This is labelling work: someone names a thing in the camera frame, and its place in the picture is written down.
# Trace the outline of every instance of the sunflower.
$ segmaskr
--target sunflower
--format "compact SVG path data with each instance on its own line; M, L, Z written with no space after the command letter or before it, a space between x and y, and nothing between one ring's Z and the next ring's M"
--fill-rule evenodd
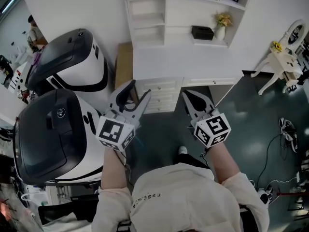
M276 50L278 50L279 52L282 52L282 46L281 46L280 43L274 41L274 42L273 42L273 47L274 47Z

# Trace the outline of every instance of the vanity table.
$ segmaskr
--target vanity table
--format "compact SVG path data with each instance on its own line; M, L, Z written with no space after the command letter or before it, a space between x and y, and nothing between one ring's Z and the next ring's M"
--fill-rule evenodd
M208 86L217 105L243 76L230 49L249 0L125 0L134 48L138 97L151 89L145 113L175 110L182 87ZM193 25L216 30L214 15L228 12L224 40L195 40Z
M294 30L300 28L298 33L298 38L289 44L290 37L293 36ZM303 74L300 69L299 63L297 61L297 55L295 53L296 49L300 46L305 38L306 24L303 20L295 21L289 30L285 32L284 37L279 41L282 46L282 52L270 47L270 53L268 56L255 68L255 73L251 74L251 77L256 77L266 64L270 64L274 75L272 78L264 85L264 87L259 90L258 94L262 95L263 92L275 83L279 78L285 80L285 86L282 90L283 93L288 87L296 85L298 83L298 78Z

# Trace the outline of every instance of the flower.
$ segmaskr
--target flower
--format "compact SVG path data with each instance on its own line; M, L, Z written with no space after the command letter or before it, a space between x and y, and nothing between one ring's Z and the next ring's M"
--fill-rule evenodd
M273 42L273 47L274 47L276 50L278 50L279 52L282 52L282 46L281 46L280 43L274 41L274 42Z
M221 27L228 27L232 25L231 16L228 13L216 14L216 21Z

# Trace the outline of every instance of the white vase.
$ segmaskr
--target white vase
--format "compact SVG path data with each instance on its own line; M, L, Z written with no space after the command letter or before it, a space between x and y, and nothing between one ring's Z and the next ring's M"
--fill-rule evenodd
M225 37L225 27L219 27L215 33L217 40L222 41Z

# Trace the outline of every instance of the green floor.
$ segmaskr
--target green floor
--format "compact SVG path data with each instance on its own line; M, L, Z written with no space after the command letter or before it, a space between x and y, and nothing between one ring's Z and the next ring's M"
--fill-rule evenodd
M245 75L218 105L232 128L225 144L241 171L254 181L264 167L270 140L280 133L280 117L291 120L296 126L300 151L306 151L309 142L309 136L304 133L309 128L309 103L304 91L299 88L291 94L282 94L284 83L277 81L259 96L258 90L268 80L267 76L251 79ZM194 89L209 94L205 87ZM149 170L171 165L180 145L185 145L196 158L203 152L202 144L195 141L187 129L190 117L186 115L181 98L174 113L143 115L140 123L142 128L130 145L133 183ZM274 179L285 181L295 177L300 155L290 149L281 151L280 138L275 139L269 148L267 168L259 186L264 187ZM293 185L295 180L279 184L281 191L289 191ZM280 197L270 206L269 231L284 231L293 221L294 214L287 211L289 202L292 202L290 198Z

